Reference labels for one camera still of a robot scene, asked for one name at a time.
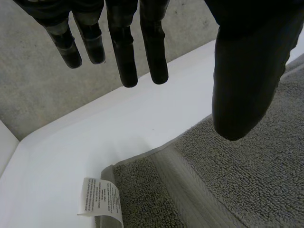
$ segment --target glove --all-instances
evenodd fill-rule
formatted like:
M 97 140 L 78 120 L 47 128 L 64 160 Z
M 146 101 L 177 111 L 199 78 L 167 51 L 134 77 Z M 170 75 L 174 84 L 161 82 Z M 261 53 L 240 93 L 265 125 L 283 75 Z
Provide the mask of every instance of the glove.
M 104 7 L 103 0 L 14 1 L 46 29 L 66 65 L 77 68 L 81 66 L 82 60 L 68 25 L 68 15 L 72 11 L 91 62 L 104 62 L 105 51 L 98 24 Z M 137 3 L 138 0 L 106 0 L 109 31 L 120 78 L 125 87 L 133 87 L 138 82 L 130 30 Z M 168 4 L 169 0 L 140 0 L 142 35 L 151 77 L 156 84 L 168 80 L 165 34 L 161 23 Z

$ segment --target gray concrete floor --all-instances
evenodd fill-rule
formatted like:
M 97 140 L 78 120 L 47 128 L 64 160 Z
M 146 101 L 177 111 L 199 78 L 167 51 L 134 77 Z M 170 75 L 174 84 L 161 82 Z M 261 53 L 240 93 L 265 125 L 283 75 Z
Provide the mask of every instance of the gray concrete floor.
M 103 32 L 106 61 L 93 65 L 77 27 L 70 27 L 82 56 L 78 69 L 69 69 L 46 31 L 12 0 L 0 8 L 0 120 L 19 139 L 65 114 L 122 86 L 106 21 Z M 171 0 L 163 28 L 167 61 L 214 40 L 218 26 L 203 0 Z M 131 26 L 139 76 L 149 71 L 138 12 Z

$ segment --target glove finger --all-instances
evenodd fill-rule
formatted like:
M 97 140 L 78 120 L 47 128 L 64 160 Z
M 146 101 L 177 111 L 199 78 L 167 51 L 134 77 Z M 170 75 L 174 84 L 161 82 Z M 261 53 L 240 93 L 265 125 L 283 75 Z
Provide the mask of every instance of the glove finger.
M 297 5 L 253 27 L 220 26 L 212 115 L 221 136 L 238 140 L 266 114 L 303 22 L 304 5 Z
M 108 0 L 107 17 L 113 49 L 122 84 L 136 86 L 138 79 L 130 25 L 137 10 L 137 0 Z
M 168 81 L 168 67 L 165 57 L 162 19 L 165 16 L 170 0 L 141 0 L 140 20 L 142 36 L 146 49 L 148 65 L 155 84 L 163 84 Z
M 105 60 L 102 32 L 98 24 L 103 7 L 103 0 L 74 0 L 72 6 L 75 22 L 93 64 Z
M 68 25 L 68 14 L 61 20 L 36 19 L 36 21 L 46 29 L 66 65 L 71 69 L 80 67 L 82 60 Z
M 65 0 L 14 1 L 46 29 L 70 68 L 81 66 L 82 60 L 68 26 L 70 8 Z

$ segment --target terry cloth texture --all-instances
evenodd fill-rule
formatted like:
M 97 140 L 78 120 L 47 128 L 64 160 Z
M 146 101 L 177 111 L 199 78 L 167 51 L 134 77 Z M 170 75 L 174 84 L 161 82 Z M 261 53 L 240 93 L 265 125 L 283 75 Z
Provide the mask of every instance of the terry cloth texture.
M 263 120 L 230 142 L 211 117 L 108 167 L 125 227 L 304 226 L 304 55 L 286 68 Z M 111 217 L 96 226 L 120 227 Z

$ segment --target white label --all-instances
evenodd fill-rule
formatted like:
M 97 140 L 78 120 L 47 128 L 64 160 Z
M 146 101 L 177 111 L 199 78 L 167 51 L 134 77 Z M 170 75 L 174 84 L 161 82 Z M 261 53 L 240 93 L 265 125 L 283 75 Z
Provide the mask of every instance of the white label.
M 78 215 L 108 215 L 124 226 L 118 188 L 110 181 L 86 177 Z

